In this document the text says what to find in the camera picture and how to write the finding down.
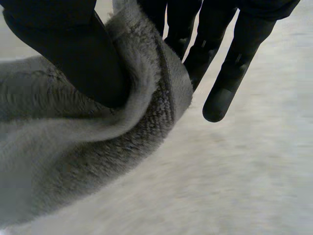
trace white surface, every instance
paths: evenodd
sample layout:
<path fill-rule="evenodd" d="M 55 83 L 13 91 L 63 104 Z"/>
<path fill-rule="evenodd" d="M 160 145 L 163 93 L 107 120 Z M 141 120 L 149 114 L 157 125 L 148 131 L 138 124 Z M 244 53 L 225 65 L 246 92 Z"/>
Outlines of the white surface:
<path fill-rule="evenodd" d="M 102 19 L 111 1 L 98 1 Z M 313 234 L 313 2 L 302 0 L 261 45 L 220 123 L 201 110 L 234 21 L 160 150 L 118 182 L 12 235 Z M 0 20 L 0 56 L 35 52 Z"/>

